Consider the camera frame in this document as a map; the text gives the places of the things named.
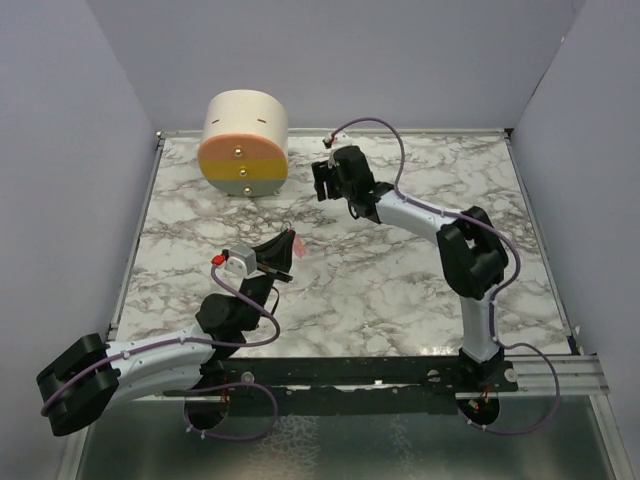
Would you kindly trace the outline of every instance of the table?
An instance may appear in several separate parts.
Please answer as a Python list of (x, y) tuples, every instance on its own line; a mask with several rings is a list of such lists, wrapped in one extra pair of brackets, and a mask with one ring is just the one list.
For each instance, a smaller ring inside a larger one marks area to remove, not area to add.
[[(460, 305), (442, 276), (437, 248), (397, 228), (353, 220), (344, 200), (317, 202), (310, 165), (327, 158), (322, 136), (292, 134), (289, 179), (278, 196), (258, 199), (229, 197), (209, 185), (196, 160), (198, 137), (167, 138), (116, 340), (190, 325), (203, 298), (219, 291), (210, 278), (210, 259), (238, 242), (257, 245), (291, 222), (307, 255), (294, 259), (294, 281), (279, 286), (276, 316), (282, 336), (236, 356), (455, 354), (462, 338)], [(396, 140), (351, 136), (376, 179), (393, 181)], [(411, 133), (403, 138), (404, 191), (448, 207), (481, 206), (520, 247), (522, 275), (497, 303), (502, 340), (567, 353), (566, 328), (504, 136)], [(271, 329), (263, 321), (247, 338), (265, 338)]]

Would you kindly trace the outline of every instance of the metal frame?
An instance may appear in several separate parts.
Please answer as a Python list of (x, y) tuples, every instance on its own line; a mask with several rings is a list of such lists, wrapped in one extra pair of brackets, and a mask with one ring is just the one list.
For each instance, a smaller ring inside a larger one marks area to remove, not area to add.
[[(310, 134), (326, 134), (332, 129), (329, 128), (314, 128), (314, 129), (291, 129), (290, 134), (293, 136), (310, 135)], [(389, 132), (383, 129), (350, 129), (352, 133), (359, 134), (376, 134), (388, 136)], [(516, 172), (516, 177), (519, 186), (522, 190), (525, 206), (530, 216), (531, 223), (533, 225), (534, 232), (536, 234), (538, 244), (540, 246), (541, 256), (549, 277), (551, 289), (554, 294), (555, 300), (558, 305), (558, 310), (563, 323), (563, 326), (568, 330), (568, 336), (573, 337), (574, 332), (570, 323), (567, 320), (564, 305), (559, 296), (559, 292), (556, 283), (553, 279), (552, 272), (549, 267), (547, 248), (542, 235), (542, 231), (538, 224), (537, 218), (531, 208), (528, 192), (523, 183), (518, 165), (514, 159), (511, 149), (511, 143), (508, 136), (503, 129), (489, 129), (489, 130), (425, 130), (425, 129), (401, 129), (401, 134), (422, 134), (425, 136), (467, 136), (467, 135), (496, 135), (505, 140), (509, 156), (511, 158), (512, 165)], [(153, 191), (153, 185), (155, 183), (156, 174), (162, 157), (162, 151), (164, 147), (164, 140), (166, 138), (184, 138), (194, 137), (201, 134), (201, 131), (197, 130), (180, 130), (180, 131), (168, 131), (157, 132), (158, 145), (154, 163), (152, 166), (151, 177), (145, 191), (143, 208), (140, 212), (138, 222), (136, 224), (136, 230), (134, 235), (134, 241), (131, 247), (127, 264), (125, 268), (125, 274), (121, 283), (120, 292), (118, 294), (117, 303), (115, 306), (114, 314), (111, 324), (109, 326), (108, 339), (113, 340), (115, 338), (115, 331), (120, 322), (120, 317), (124, 307), (126, 294), (128, 290), (129, 280), (137, 249), (140, 241), (140, 234), (144, 227), (144, 221), (151, 201), (151, 195)], [(600, 363), (596, 356), (581, 356), (581, 355), (549, 355), (548, 356), (558, 374), (561, 385), (561, 395), (588, 395), (591, 398), (592, 407), (594, 410), (597, 426), (602, 435), (609, 461), (614, 470), (616, 478), (621, 480), (632, 480), (634, 478), (631, 465), (626, 456), (624, 445), (620, 437), (607, 394), (609, 392), (604, 373), (600, 366)], [(517, 392), (503, 392), (499, 394), (493, 394), (498, 396), (548, 396), (554, 394), (554, 384), (551, 373), (547, 364), (536, 356), (512, 356), (507, 357), (514, 364), (514, 370), (518, 374), (519, 391)], [(476, 396), (477, 392), (458, 393), (457, 398), (470, 398)], [(164, 397), (154, 396), (141, 400), (165, 400), (165, 401), (183, 401), (183, 397)], [(201, 397), (200, 400), (219, 400), (219, 397)], [(82, 459), (82, 452), (86, 443), (86, 438), (89, 432), (89, 428), (86, 428), (80, 432), (70, 435), (67, 439), (65, 446), (63, 459), (58, 471), (58, 480), (66, 480), (76, 478)]]

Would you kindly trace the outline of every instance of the white marble surface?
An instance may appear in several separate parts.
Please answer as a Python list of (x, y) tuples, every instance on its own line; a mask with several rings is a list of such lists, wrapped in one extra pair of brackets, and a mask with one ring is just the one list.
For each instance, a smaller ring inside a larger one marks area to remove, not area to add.
[[(354, 138), (376, 179), (393, 181), (395, 140)], [(497, 303), (503, 341), (568, 352), (504, 140), (496, 135), (404, 139), (407, 167), (401, 186), (407, 193), (461, 209), (477, 204), (520, 246), (522, 275)], [(281, 195), (257, 200), (228, 197), (211, 187), (198, 168), (198, 143), (197, 138), (165, 143), (117, 340), (194, 322), (202, 299), (218, 291), (210, 278), (213, 255), (238, 241), (257, 245), (287, 220), (301, 234), (307, 255), (294, 258), (294, 281), (279, 285), (276, 316), (282, 336), (266, 347), (241, 349), (237, 356), (457, 352), (460, 306), (444, 281), (436, 247), (393, 227), (354, 221), (344, 200), (317, 202), (310, 164), (327, 158), (320, 136), (290, 138), (290, 173)], [(247, 337), (271, 333), (263, 320)]]

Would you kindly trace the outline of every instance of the pink sticker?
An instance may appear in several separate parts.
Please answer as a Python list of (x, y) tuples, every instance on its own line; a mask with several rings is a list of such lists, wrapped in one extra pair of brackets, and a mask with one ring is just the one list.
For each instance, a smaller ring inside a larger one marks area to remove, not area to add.
[(302, 243), (302, 239), (300, 235), (296, 233), (295, 238), (293, 239), (293, 253), (295, 253), (296, 257), (302, 258), (307, 254), (307, 249)]

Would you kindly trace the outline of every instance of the wall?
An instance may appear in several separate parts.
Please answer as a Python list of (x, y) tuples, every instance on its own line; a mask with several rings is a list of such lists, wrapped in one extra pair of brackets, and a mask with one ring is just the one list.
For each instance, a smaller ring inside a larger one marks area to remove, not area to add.
[(580, 340), (640, 474), (640, 2), (588, 0), (514, 133)]
[(155, 150), (82, 0), (3, 2), (0, 20), (0, 478), (54, 478), (36, 374), (106, 331)]
[(88, 0), (158, 129), (265, 90), (293, 126), (513, 127), (584, 0)]

